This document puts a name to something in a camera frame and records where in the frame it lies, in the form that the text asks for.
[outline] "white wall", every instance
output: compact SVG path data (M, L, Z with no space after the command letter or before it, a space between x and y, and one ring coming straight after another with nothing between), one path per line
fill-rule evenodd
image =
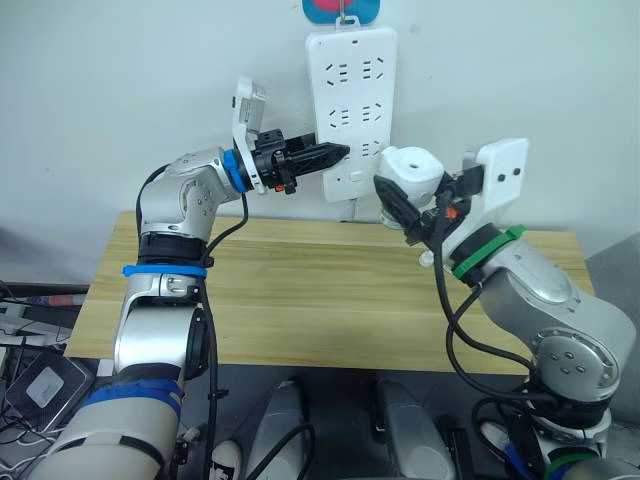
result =
M464 149L532 143L507 222L576 230L591 255L638 230L638 2L382 0L399 33L394 142L456 170ZM237 73L264 128L311 131L299 0L0 2L0 278L88 282L118 212L184 152L230 145ZM317 177L254 215L337 219ZM238 205L221 210L239 212ZM377 202L360 202L373 220Z

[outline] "red tag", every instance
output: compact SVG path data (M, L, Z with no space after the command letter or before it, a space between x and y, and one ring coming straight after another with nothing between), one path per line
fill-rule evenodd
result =
M344 6L347 8L354 0L344 0ZM340 0L312 0L313 4L320 10L325 12L339 12Z

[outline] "power strip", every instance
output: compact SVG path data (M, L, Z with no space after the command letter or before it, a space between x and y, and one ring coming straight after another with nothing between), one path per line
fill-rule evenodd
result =
M391 137L397 49L395 30L361 28L357 17L346 17L345 25L338 19L335 30L307 37L317 141L351 147L323 173L329 202L374 192L380 152Z

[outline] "wire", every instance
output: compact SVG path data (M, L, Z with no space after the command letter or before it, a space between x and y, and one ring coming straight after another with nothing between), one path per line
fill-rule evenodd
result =
M505 350L501 350L495 347L491 347L489 345L484 345L480 342L476 342L471 339L462 328L458 325L458 321L460 317L465 312L465 310L473 303L481 293L481 286L477 286L462 304L461 308L458 309L458 312L454 313L453 308L451 307L451 302L449 301L449 296L447 294L447 286L446 280L444 278L444 263L443 263L443 255L442 255L442 244L444 240L444 230L446 227L446 218L445 213L447 211L447 207L449 206L449 202L451 200L452 193L450 191L445 191L438 195L436 198L436 205L438 207L438 216L436 218L436 226L434 232L434 248L433 248L433 258L434 258L434 274L436 280L436 287L438 290L438 298L440 299L440 304L442 306L442 310L444 311L445 317L449 322L447 326L447 332L445 335L445 347L447 351L447 357L449 358L449 362L453 366L456 373L464 380L468 385L475 388L476 390L481 391L485 395L489 395L492 397L498 397L503 399L510 400L521 400L521 401L537 401L537 402L553 402L555 404L555 400L553 397L550 397L547 394L543 393L513 393L513 392L504 392L500 390L496 390L494 388L488 387L486 385L477 382L473 378L469 376L469 374L462 368L460 363L458 362L455 351L453 349L453 334L457 333L461 339L471 340L471 343L468 343L470 346L483 351L485 353L490 353L492 355L496 355L502 358L506 358L509 360L516 361L524 366L526 366L529 370L533 368L531 363L524 359L523 357L516 355L511 352L507 352Z
M68 311L68 312L80 312L81 305L43 305L41 303L27 302L25 300L15 300L15 297L11 295L11 298L14 300L7 300L3 298L0 300L0 303L13 303L15 305L24 305L25 307L34 307L34 308L45 308L50 310L58 310L58 311Z
M207 320L207 332L209 335L209 422L207 426L207 439L204 449L204 465L202 468L202 478L209 478L211 470L213 445L216 435L216 417L218 415L218 344L216 339L216 329L213 322L213 313L209 304L207 294L207 282L203 277L198 278L200 288L200 298L204 315Z
M36 460L42 458L45 456L45 454L47 453L47 450L49 450L49 448L51 447L51 445L47 445L46 447L44 447L42 450L40 450L40 453L38 455L36 455L35 457L31 457L31 461L27 464L26 467L24 467L22 469L22 471L18 474L18 477L16 478L16 480L20 480L22 478L22 476L29 470L29 468L31 467L31 465L33 464L33 462L35 462Z
M22 363L22 356L24 355L24 346L27 343L27 339L22 337L22 343L20 344L20 353L18 353L18 360L16 361L16 366L13 369L13 375L11 375L11 382L15 382L16 378L18 378L18 370L20 369L20 364Z
M309 432L309 443L308 443L309 447L307 449L307 455L306 455L304 464L302 465L302 469L298 474L298 480L304 479L305 475L309 471L309 468L311 467L311 460L313 459L313 454L316 448L316 431L313 428L313 425L311 425L310 423L303 423L291 429L284 437L282 437L278 441L278 443L276 443L273 446L271 450L269 450L269 453L267 453L267 455L265 455L265 457L260 461L260 463L256 465L256 468L254 468L253 471L245 477L245 480L256 480L260 476L260 474L265 470L265 468L269 466L269 464L276 457L276 455L280 453L280 450L282 450L285 447L285 445L287 445L287 443L289 443L296 435L299 435L304 431Z
M441 196L438 198L438 217L436 219L436 228L434 232L434 243L435 248L433 250L433 259L434 259L434 272L436 277L436 287L438 289L438 297L440 298L440 303L442 305L443 310L445 311L445 315L449 320L453 316L453 310L451 308L451 303L449 302L449 296L447 294L447 283L444 277L444 258L442 254L442 244L444 242L444 229L446 226L445 213L447 211L447 207L450 200L450 195L446 195L448 192L445 192L445 196ZM502 350L500 348L492 347L491 345L486 345L484 343L478 342L471 338L463 329L458 325L457 322L449 322L453 324L453 329L456 334L460 337L460 339L476 350L480 350L485 353L489 353L491 355L495 355L498 357L506 358L508 360L513 360L514 362L518 362L519 364L526 367L528 370L533 368L533 365L526 358L521 357L515 353L507 352L506 350Z
M30 433L32 433L34 435L37 435L37 433L35 431L30 432ZM56 438L57 437L42 437L42 438L39 438L38 440L34 440L33 442L23 442L22 441L22 437L21 437L21 438L17 439L17 443L21 447L31 447L32 445L37 445L37 444L42 443L42 442L49 442L50 444L53 444L53 442L56 441Z
M496 405L496 407L500 407L502 405L507 405L507 406L517 410L522 415L526 415L529 418L531 418L531 414L523 406L518 405L515 402L509 401L509 400L502 400L502 399L499 399L499 398L483 398L482 400L477 402L473 406L473 408L471 409L471 424L473 426L473 430L474 430L475 434L478 436L478 438L480 439L482 444L485 447L487 447L495 456L500 458L500 460L502 460L503 462L507 462L508 461L507 454L505 452L503 452L502 450L500 450L498 447L496 447L493 443L491 443L489 441L489 439L484 435L484 433L482 433L482 424L483 423L485 423L487 421L492 421L494 423L500 423L500 422L495 422L494 420L489 420L488 418L480 418L479 417L480 410L484 406L491 405L491 404Z
M138 245L140 244L140 232L141 232L141 224L142 224L142 210L140 209L140 197L142 197L142 190L144 190L144 187L149 185L161 173L163 173L168 166L169 164L166 164L163 167L160 167L157 170L155 170L151 175L149 175L149 177L147 177L147 179L142 184L142 188L140 188L140 191L138 192L138 197L136 198L136 227L138 229Z
M20 443L20 441L18 441L19 445L27 446L27 445L35 445L37 443L45 442L45 441L49 442L49 443L53 443L55 441L54 437L50 438L50 437L47 437L47 436L43 435L43 433L53 433L55 431L52 431L52 432L38 432L37 430L32 428L31 425L29 425L27 422L25 422L21 418L15 418L15 419L12 419L12 420L15 420L18 424L20 424L20 427L17 427L17 428L22 428L22 429L24 429L25 432L28 432L31 435L35 436L35 437L39 437L39 439L36 440L35 442L23 442L23 443Z
M220 245L220 242L231 235L233 232L240 230L249 220L249 206L247 204L247 196L242 194L242 220L236 225L226 229L216 238L214 238L205 248L200 257L200 264L204 268L210 267L209 256ZM209 295L207 294L207 283L204 278L198 278L198 286L200 289L200 302L207 320L207 332L209 335L209 426L207 428L207 438L204 450L204 464L202 468L202 478L209 478L211 470L213 446L215 445L216 435L216 417L218 413L218 344L216 339L216 329L213 322L213 312L209 303Z
M16 438L14 438L13 440L7 440L7 441L3 441L0 442L0 445L10 445L12 443L18 442L18 444L20 445L20 440L22 440L22 438L27 434L27 431L25 430L24 432L20 432L18 434L18 436Z
M34 460L36 460L36 459L38 459L38 458L40 458L42 456L44 456L44 453L39 453L38 455L34 455L33 457L28 457L28 458L25 458L23 460L20 460L18 463L16 463L13 466L9 466L9 465L5 464L4 462L0 462L0 467L4 469L2 473L15 472L18 468L20 468L25 463L28 463L29 465L31 465L31 462L33 462Z
M0 347L15 348L20 346L21 346L20 344L15 344L15 343L0 343ZM64 353L64 351L58 350L57 348L54 348L54 347L42 347L40 345L29 345L28 343L24 345L24 348L26 348L27 350L35 350L37 352L57 353L59 355L62 355Z
M200 264L203 267L208 267L209 266L208 260L209 260L209 255L211 255L211 252L213 252L213 250L220 244L220 242L222 242L222 240L227 238L233 232L236 232L240 230L242 227L244 227L245 224L247 223L247 220L249 220L249 206L247 204L247 196L243 193L242 194L242 220L240 220L240 222L238 222L234 226L227 228L224 232L222 232L215 239L213 239L213 241L209 245L207 245L207 248L205 248L204 253L202 254L202 257L200 257Z

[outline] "gray floor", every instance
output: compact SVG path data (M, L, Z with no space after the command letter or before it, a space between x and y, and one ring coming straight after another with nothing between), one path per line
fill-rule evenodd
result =
M310 420L317 430L317 450L311 480L393 475L386 446L370 435L367 387L378 378L403 383L433 417L451 415L469 429L476 470L502 475L501 465L470 432L468 412L480 398L455 374L223 365L220 387L230 394L220 402L216 441L236 440L245 457L269 401L270 392L282 380L296 377L309 397ZM513 387L518 378L482 375L483 381L501 388ZM189 383L182 420L184 426L200 425L207 412L208 377ZM194 449L189 463L181 467L181 479L198 478L202 445Z

